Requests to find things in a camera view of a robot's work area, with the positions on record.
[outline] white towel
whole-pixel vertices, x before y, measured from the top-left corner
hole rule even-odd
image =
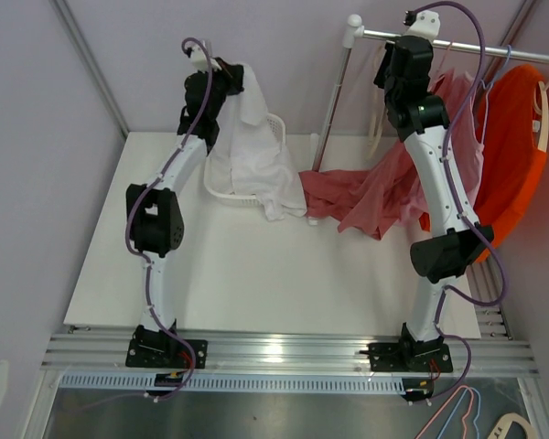
[[[244,91],[229,97],[218,117],[211,184],[221,193],[255,195],[268,220],[282,220],[285,212],[301,217],[307,204],[299,174],[266,120],[266,102],[252,68],[243,66]]]

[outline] white table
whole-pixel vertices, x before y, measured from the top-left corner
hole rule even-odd
[[[143,269],[124,247],[125,191],[146,181],[166,159],[176,136],[130,133],[65,317],[77,326],[135,327],[143,311]],[[365,139],[332,136],[324,166],[367,165]],[[308,136],[288,136],[300,167]],[[178,327],[269,333],[398,335],[414,301],[417,275],[411,242],[418,225],[392,227],[381,241],[358,230],[339,234],[333,219],[269,223],[262,208],[232,208],[203,187],[203,166],[179,205],[185,239],[178,249],[175,291]],[[469,292],[466,277],[457,286]],[[446,332],[479,338],[473,305],[451,297]]]

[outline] basket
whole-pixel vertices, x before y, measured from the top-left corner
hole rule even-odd
[[[275,116],[274,114],[267,114],[266,121],[274,134],[274,138],[278,143],[283,143],[286,138],[285,123],[283,120]],[[254,206],[260,206],[260,202],[254,195],[236,195],[236,194],[222,194],[213,188],[211,188],[211,166],[210,158],[205,160],[205,168],[203,170],[203,186],[210,194],[215,197],[221,204],[226,206],[234,206],[237,208],[250,208]]]

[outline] pink garment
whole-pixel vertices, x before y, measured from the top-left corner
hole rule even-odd
[[[446,72],[436,83],[447,113],[456,113],[472,79],[468,74],[454,78]],[[483,145],[475,138],[474,121],[468,107],[452,135],[459,173],[473,204],[478,194],[483,164]],[[413,160],[404,144],[397,142],[381,162],[369,171],[304,171],[299,174],[307,200],[307,215],[331,216],[340,221],[338,231],[355,227],[379,240],[396,222],[419,220],[428,208]]]

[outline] gray wall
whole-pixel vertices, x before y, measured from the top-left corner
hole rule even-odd
[[[122,144],[48,0],[1,0],[0,439],[19,428]]]
[[[549,53],[549,0],[542,2],[517,46]],[[549,67],[537,68],[549,77]],[[504,309],[516,336],[531,341],[549,396],[549,146],[547,152],[533,202],[501,254],[511,279]]]
[[[403,31],[404,11],[428,0],[69,0],[134,131],[174,131],[183,80],[193,70],[180,51],[184,37],[207,37],[216,55],[255,70],[269,110],[290,134],[318,132],[328,106],[341,37],[350,14],[368,28]],[[521,0],[463,0],[497,44]],[[440,38],[475,42],[462,14],[439,8]],[[371,57],[380,43],[357,43],[339,103],[340,132],[364,133],[370,118]],[[451,54],[449,64],[476,71],[476,58]]]

